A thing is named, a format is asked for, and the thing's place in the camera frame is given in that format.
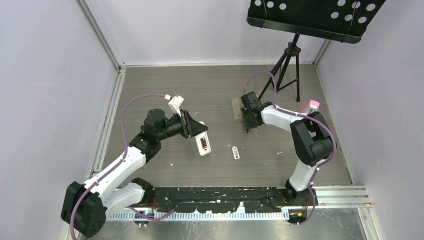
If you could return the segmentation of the white remote with buttons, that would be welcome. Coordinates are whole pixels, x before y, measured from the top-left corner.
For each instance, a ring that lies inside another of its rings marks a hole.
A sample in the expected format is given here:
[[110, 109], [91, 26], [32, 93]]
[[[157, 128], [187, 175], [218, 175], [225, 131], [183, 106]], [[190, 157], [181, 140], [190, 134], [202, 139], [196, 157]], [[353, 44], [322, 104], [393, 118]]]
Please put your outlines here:
[[243, 120], [242, 109], [244, 108], [242, 100], [240, 98], [232, 98], [231, 106], [232, 106], [234, 120], [242, 121]]

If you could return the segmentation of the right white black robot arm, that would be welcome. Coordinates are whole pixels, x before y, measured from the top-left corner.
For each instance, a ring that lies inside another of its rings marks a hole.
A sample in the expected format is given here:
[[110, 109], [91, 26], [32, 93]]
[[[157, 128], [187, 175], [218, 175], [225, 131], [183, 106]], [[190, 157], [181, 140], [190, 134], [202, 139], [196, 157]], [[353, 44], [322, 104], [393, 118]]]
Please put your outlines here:
[[306, 114], [287, 110], [269, 101], [263, 103], [253, 91], [240, 99], [243, 126], [247, 131], [266, 124], [291, 134], [298, 162], [285, 183], [284, 195], [288, 203], [299, 205], [320, 166], [336, 152], [335, 137], [323, 115], [318, 111]]

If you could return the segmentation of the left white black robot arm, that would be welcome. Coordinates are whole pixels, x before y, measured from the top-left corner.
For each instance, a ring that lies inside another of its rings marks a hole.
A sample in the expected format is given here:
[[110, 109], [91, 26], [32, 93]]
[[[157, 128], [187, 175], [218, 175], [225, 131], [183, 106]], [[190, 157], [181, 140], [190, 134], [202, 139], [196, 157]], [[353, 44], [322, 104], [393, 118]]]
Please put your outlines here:
[[87, 238], [95, 236], [106, 220], [133, 204], [148, 207], [154, 199], [153, 186], [137, 177], [125, 187], [119, 185], [146, 165], [161, 149], [165, 139], [180, 135], [195, 138], [200, 155], [211, 151], [206, 126], [186, 110], [167, 118], [155, 108], [144, 119], [141, 131], [126, 145], [122, 154], [84, 183], [72, 182], [66, 189], [60, 218]]

